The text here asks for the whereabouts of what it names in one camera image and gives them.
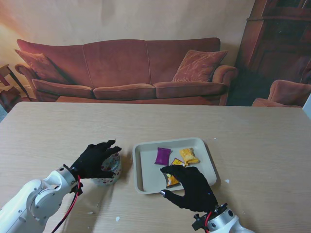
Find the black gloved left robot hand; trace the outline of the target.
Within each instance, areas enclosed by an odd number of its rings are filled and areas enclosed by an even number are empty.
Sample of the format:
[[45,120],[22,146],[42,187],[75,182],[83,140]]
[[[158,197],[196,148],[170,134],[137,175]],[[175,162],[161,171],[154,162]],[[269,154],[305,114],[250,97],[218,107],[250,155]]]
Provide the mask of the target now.
[[114,146],[115,140],[108,140],[99,144],[90,144],[78,159],[70,166],[73,176],[80,179],[113,178],[112,171],[103,171],[103,162],[111,155],[121,151],[121,148]]

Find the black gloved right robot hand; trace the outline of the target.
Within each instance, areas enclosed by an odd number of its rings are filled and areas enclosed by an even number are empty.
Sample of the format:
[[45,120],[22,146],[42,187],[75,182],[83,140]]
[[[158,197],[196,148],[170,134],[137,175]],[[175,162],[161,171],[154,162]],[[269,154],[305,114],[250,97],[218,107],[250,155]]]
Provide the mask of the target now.
[[164,189],[161,195],[181,209],[194,212],[213,212],[218,206],[206,178],[196,167],[183,167],[179,165],[165,166],[160,169],[165,174],[173,175],[184,187],[184,195],[174,194]]

